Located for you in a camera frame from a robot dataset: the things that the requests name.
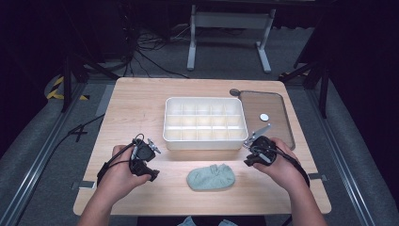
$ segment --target person's right hand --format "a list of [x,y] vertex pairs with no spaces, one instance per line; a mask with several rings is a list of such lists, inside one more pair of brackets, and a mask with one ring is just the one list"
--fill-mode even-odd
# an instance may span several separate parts
[[[276,146],[278,146],[283,152],[289,154],[292,158],[298,161],[293,151],[291,151],[287,144],[285,144],[281,139],[272,137],[270,140],[274,141]],[[279,186],[288,192],[292,191],[292,189],[295,189],[295,187],[299,185],[304,184],[307,186],[302,175],[293,166],[293,164],[279,154],[277,154],[277,158],[271,166],[267,167],[263,164],[255,163],[253,164],[253,168],[269,175]]]

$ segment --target white coin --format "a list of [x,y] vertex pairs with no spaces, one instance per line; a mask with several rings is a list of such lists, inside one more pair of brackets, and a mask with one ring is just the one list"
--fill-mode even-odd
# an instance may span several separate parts
[[262,121],[268,121],[268,120],[269,120],[269,116],[266,115],[266,114],[262,114],[262,115],[261,115],[261,120],[262,120]]

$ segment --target metal frame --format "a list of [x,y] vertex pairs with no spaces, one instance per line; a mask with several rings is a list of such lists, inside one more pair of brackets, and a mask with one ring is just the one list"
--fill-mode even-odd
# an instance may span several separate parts
[[193,71],[196,61],[196,28],[197,27],[226,27],[263,29],[261,41],[256,42],[259,58],[263,71],[271,73],[271,67],[267,59],[264,47],[273,24],[276,10],[271,9],[269,14],[251,13],[227,13],[227,12],[197,12],[196,6],[191,7],[191,40],[188,50],[187,70]]

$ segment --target white plastic organizer tray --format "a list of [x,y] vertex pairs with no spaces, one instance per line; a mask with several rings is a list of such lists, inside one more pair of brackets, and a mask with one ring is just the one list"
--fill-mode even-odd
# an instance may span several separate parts
[[167,99],[164,139],[169,150],[238,150],[247,136],[243,107],[236,98]]

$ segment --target dark background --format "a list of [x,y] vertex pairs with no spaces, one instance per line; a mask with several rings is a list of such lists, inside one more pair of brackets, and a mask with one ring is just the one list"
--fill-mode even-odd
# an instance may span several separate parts
[[[46,105],[44,88],[61,72],[66,49],[104,62],[128,54],[122,30],[127,26],[137,31],[147,25],[167,37],[171,27],[188,23],[189,13],[178,13],[187,6],[139,5],[129,11],[135,21],[126,24],[120,18],[123,4],[126,2],[2,1],[0,156]],[[274,26],[316,27],[299,62],[320,58],[327,62],[331,81],[398,202],[399,8],[394,1],[336,4],[341,9],[323,17],[312,9],[281,9]]]

